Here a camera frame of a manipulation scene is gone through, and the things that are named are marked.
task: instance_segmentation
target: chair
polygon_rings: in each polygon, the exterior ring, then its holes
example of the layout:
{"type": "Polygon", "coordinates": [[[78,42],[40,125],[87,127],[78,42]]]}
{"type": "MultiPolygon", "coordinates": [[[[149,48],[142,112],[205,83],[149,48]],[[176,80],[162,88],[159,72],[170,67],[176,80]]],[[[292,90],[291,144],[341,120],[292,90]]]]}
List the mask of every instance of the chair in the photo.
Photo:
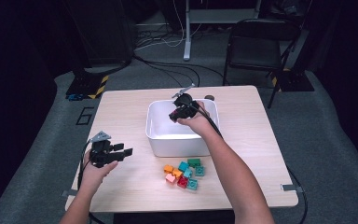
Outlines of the chair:
{"type": "Polygon", "coordinates": [[[228,39],[223,86],[227,83],[228,67],[267,71],[277,80],[268,103],[271,108],[290,49],[300,34],[299,26],[291,21],[250,19],[237,22],[228,39]],[[282,41],[289,42],[283,54],[282,41]]]}

